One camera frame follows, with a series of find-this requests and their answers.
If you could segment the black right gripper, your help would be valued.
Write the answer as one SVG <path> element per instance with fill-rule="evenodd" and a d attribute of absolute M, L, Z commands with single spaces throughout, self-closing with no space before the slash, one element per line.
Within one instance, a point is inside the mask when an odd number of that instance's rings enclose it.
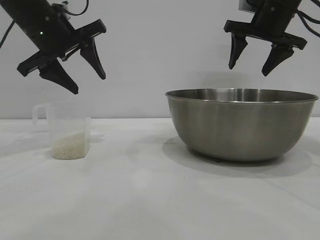
<path fill-rule="evenodd" d="M 261 70 L 265 77 L 294 54 L 293 47 L 303 50 L 307 41 L 302 37 L 286 33 L 300 3 L 300 0 L 240 0 L 239 10 L 254 15 L 251 22 L 227 20 L 225 23 L 224 31 L 232 33 L 229 69 L 234 68 L 248 45 L 246 37 L 273 43 Z"/>

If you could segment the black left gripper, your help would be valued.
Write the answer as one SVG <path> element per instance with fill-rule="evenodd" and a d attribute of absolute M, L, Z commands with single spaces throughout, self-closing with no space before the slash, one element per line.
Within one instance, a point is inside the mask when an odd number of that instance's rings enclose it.
<path fill-rule="evenodd" d="M 18 0 L 16 23 L 38 48 L 38 52 L 21 62 L 17 70 L 27 76 L 39 70 L 39 76 L 60 85 L 74 95 L 78 85 L 66 73 L 59 59 L 66 61 L 79 51 L 98 76 L 106 79 L 106 73 L 98 56 L 95 37 L 105 33 L 101 19 L 75 29 L 67 18 L 69 12 L 63 5 L 50 4 L 46 0 Z"/>

